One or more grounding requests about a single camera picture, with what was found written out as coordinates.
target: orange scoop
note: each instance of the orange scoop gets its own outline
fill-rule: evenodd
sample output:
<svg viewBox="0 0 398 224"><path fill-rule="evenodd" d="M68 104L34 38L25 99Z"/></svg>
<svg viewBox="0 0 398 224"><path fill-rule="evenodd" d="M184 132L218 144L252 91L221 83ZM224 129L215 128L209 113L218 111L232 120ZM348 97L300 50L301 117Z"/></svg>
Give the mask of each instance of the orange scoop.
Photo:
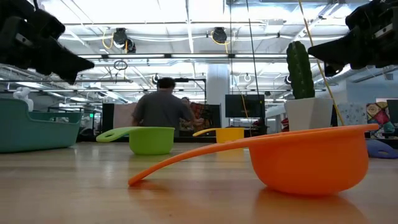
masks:
<svg viewBox="0 0 398 224"><path fill-rule="evenodd" d="M166 159L129 180L129 185L170 164L240 147L250 150L258 178L290 194L328 195L350 189L368 170L364 132L377 124L271 134L200 147Z"/></svg>

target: gray t-shirt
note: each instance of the gray t-shirt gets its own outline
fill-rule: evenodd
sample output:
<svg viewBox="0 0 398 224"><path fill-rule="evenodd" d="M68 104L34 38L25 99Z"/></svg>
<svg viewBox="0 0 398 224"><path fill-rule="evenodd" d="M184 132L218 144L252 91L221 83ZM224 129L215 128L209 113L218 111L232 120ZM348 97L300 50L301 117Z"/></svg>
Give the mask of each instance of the gray t-shirt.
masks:
<svg viewBox="0 0 398 224"><path fill-rule="evenodd" d="M138 101L132 115L138 122L142 121L145 127L175 128L176 137L180 131L180 118L187 121L194 119L190 109L181 102L181 99L166 91L144 95Z"/></svg>

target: television screen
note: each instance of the television screen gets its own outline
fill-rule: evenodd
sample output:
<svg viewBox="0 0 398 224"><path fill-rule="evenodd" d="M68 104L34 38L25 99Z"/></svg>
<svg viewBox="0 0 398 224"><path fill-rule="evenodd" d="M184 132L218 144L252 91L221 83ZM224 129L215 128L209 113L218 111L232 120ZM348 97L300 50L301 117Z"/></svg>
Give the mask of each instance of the television screen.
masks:
<svg viewBox="0 0 398 224"><path fill-rule="evenodd" d="M265 116L264 95L225 95L225 116L227 118L249 118Z"/></svg>

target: white object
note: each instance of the white object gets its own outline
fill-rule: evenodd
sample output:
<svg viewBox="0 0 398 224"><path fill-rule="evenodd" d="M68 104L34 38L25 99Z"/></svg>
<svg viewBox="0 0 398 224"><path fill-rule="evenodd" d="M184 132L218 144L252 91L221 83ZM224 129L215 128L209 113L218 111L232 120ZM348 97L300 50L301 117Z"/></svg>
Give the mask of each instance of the white object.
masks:
<svg viewBox="0 0 398 224"><path fill-rule="evenodd" d="M329 128L333 100L328 98L306 98L285 103L289 131Z"/></svg>
<svg viewBox="0 0 398 224"><path fill-rule="evenodd" d="M27 87L19 87L17 88L17 91L15 91L12 96L15 99L18 100L23 100L27 103L27 107L29 111L33 111L33 100L28 98L28 95L30 93L30 89Z"/></svg>

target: dark hair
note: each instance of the dark hair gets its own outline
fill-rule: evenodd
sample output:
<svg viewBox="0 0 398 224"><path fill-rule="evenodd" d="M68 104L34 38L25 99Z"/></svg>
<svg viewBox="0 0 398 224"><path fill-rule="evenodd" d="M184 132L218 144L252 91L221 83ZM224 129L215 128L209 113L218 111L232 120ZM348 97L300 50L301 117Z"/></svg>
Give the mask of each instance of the dark hair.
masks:
<svg viewBox="0 0 398 224"><path fill-rule="evenodd" d="M157 86L159 88L175 88L175 81L173 78L161 78L157 81Z"/></svg>

